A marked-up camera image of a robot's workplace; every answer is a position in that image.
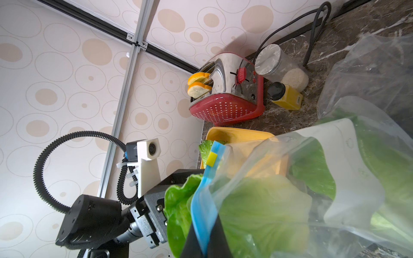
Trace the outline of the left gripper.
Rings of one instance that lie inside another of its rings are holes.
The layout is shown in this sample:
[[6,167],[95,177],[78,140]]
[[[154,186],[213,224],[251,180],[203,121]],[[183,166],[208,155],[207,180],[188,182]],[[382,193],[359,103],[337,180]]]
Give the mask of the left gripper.
[[129,243],[144,239],[149,248],[167,242],[165,193],[170,186],[182,186],[190,175],[202,175],[203,169],[179,169],[162,180],[129,207]]

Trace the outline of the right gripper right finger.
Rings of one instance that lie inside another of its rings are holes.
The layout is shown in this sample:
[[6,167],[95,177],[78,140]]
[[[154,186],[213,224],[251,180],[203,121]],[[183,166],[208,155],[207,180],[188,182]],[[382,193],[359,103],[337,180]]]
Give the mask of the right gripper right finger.
[[211,230],[210,241],[208,243],[207,258],[232,258],[221,221],[217,217]]

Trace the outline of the chinese cabbage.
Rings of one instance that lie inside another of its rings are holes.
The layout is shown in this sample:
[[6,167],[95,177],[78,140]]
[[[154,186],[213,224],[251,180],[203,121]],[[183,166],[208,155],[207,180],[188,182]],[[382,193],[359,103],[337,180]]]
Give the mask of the chinese cabbage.
[[333,129],[330,139],[307,144],[291,172],[332,200],[324,220],[412,249],[412,149],[381,122],[343,110],[318,126]]
[[[191,226],[190,202],[202,175],[165,193],[164,214],[172,254],[178,258]],[[284,176],[246,177],[225,198],[218,212],[235,258],[269,258],[278,252],[303,255],[309,243],[312,198]]]
[[209,154],[211,152],[211,148],[214,142],[215,141],[213,140],[205,140],[205,141],[202,141],[202,143],[199,145],[199,151],[200,151],[201,160],[202,160],[201,169],[204,168],[204,165],[206,165],[206,162],[208,160],[208,157],[209,157]]

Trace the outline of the clear zipper bag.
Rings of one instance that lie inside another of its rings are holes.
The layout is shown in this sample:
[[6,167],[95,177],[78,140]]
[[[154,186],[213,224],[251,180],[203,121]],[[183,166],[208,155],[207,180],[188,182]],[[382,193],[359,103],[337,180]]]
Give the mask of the clear zipper bag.
[[413,37],[366,35],[337,62],[315,125],[214,143],[182,251],[200,258],[413,254]]

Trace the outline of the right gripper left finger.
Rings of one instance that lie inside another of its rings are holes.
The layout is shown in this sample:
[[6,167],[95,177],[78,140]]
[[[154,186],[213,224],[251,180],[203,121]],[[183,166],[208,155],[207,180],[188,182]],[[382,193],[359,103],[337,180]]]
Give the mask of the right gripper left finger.
[[180,258],[204,258],[193,224],[190,226]]

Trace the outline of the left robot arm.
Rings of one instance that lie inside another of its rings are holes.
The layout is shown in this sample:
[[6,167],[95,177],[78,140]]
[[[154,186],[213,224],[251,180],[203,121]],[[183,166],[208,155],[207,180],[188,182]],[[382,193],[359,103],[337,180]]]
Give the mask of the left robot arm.
[[[45,164],[60,145],[86,137],[107,140],[123,151],[117,199],[81,195],[72,206],[66,206],[47,190]],[[73,132],[49,144],[35,163],[33,180],[39,197],[64,215],[56,245],[78,250],[81,258],[120,258],[127,257],[127,248],[139,239],[145,240],[150,248],[175,241],[184,244],[172,199],[176,194],[195,190],[203,170],[179,169],[161,180],[159,154],[157,139],[125,144],[114,136],[97,131]]]

